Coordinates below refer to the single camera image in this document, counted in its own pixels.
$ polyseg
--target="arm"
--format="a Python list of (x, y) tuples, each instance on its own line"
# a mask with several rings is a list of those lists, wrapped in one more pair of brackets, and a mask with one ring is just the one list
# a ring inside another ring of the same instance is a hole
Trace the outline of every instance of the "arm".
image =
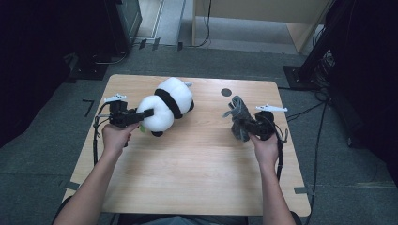
[(249, 134), (254, 143), (254, 152), (260, 166), (263, 190), (263, 224), (296, 224), (279, 186), (275, 172), (278, 159), (278, 144), (276, 135), (261, 141), (255, 135)]
[(126, 128), (106, 125), (102, 130), (104, 150), (98, 163), (69, 202), (61, 210), (54, 224), (96, 224), (100, 217), (106, 190), (123, 146), (138, 124)]

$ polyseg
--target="wrist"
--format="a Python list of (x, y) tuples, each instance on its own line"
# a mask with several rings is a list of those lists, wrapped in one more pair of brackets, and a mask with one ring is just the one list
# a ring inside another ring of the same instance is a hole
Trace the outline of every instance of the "wrist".
[(276, 178), (275, 166), (270, 164), (259, 164), (260, 173), (262, 177), (265, 178)]
[(123, 150), (115, 150), (110, 148), (103, 149), (101, 158), (106, 158), (110, 160), (118, 160), (119, 157), (122, 155)]

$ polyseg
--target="finger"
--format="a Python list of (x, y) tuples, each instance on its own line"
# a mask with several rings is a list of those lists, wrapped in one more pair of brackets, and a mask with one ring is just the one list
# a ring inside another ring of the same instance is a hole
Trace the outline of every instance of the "finger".
[(106, 124), (102, 130), (104, 129), (114, 129), (114, 130), (123, 130), (122, 127), (115, 126), (113, 124)]
[(127, 127), (125, 127), (125, 130), (130, 133), (133, 130), (135, 130), (136, 128), (138, 128), (140, 126), (140, 123), (136, 123), (136, 124), (132, 124), (132, 125), (128, 125)]
[(252, 140), (252, 142), (258, 142), (260, 140), (254, 134), (251, 134), (251, 133), (248, 133), (248, 134), (249, 134), (249, 138)]

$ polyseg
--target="black band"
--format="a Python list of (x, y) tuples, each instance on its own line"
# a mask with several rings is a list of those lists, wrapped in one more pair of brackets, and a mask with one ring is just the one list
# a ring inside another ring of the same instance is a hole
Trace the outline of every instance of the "black band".
[(278, 169), (276, 172), (276, 177), (278, 177), (278, 181), (281, 179), (281, 172), (282, 172), (282, 167), (283, 167), (283, 142), (279, 135), (277, 134), (278, 137)]
[(159, 96), (164, 101), (164, 103), (173, 112), (175, 119), (179, 119), (182, 117), (181, 110), (179, 109), (173, 97), (170, 96), (170, 93), (164, 91), (163, 89), (156, 89), (155, 96)]

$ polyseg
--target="forearm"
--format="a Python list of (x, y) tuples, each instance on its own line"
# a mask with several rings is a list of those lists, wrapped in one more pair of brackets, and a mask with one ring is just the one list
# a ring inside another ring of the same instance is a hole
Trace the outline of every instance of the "forearm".
[(101, 157), (54, 224), (96, 224), (117, 157)]
[(260, 165), (263, 190), (263, 224), (295, 224), (273, 168)]

